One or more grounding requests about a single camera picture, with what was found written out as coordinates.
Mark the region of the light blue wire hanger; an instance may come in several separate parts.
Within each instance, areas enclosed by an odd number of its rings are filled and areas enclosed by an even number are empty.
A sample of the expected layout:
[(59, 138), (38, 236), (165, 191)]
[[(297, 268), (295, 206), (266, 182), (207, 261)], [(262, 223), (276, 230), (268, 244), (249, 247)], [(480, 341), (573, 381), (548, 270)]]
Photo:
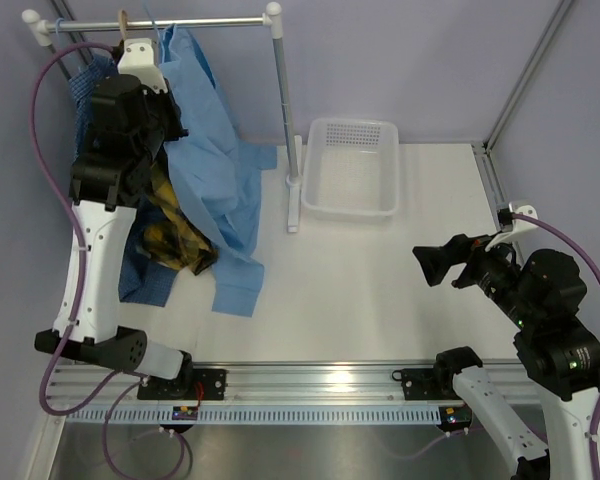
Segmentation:
[(158, 28), (158, 26), (156, 24), (155, 18), (151, 14), (151, 12), (150, 12), (149, 9), (146, 9), (145, 13), (146, 13), (147, 19), (148, 19), (148, 21), (150, 23), (151, 29), (154, 32), (154, 34), (155, 34), (155, 36), (157, 38), (157, 41), (159, 41), (160, 40), (160, 30), (159, 30), (159, 28)]

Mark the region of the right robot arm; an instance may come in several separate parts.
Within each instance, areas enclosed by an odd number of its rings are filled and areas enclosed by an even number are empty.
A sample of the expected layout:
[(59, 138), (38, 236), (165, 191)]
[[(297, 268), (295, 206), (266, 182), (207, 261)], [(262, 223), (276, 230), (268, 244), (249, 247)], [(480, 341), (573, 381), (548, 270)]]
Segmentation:
[(477, 416), (511, 478), (600, 479), (600, 342), (577, 317), (587, 287), (576, 261), (540, 249), (518, 265), (511, 246), (464, 234), (443, 246), (416, 246), (413, 254), (429, 286), (462, 266), (453, 287), (478, 287), (517, 327), (513, 345), (535, 385), (547, 438), (523, 422), (468, 346), (436, 356), (435, 390)]

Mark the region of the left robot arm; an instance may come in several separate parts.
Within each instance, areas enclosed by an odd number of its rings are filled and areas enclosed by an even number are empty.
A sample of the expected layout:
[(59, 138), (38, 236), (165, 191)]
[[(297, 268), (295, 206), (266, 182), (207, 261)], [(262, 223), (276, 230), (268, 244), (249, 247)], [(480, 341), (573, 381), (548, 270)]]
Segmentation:
[(189, 354), (121, 325), (119, 280), (151, 169), (165, 160), (165, 143), (187, 131), (167, 80), (108, 77), (93, 91), (91, 112), (71, 167), (69, 211), (78, 225), (65, 304), (53, 326), (37, 333), (34, 347), (112, 371), (158, 378), (164, 392), (182, 399), (195, 384)]

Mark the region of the light blue shirt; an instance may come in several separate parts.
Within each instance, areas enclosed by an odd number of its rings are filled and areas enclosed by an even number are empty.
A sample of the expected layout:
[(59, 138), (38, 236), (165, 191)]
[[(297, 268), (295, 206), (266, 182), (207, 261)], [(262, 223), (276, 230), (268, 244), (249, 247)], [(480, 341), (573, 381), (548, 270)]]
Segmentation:
[(166, 146), (169, 178), (181, 211), (218, 251), (213, 311), (250, 317), (265, 272), (252, 257), (261, 173), (276, 168), (277, 149), (239, 137), (221, 85), (190, 31), (171, 26), (161, 43), (160, 69), (188, 132)]

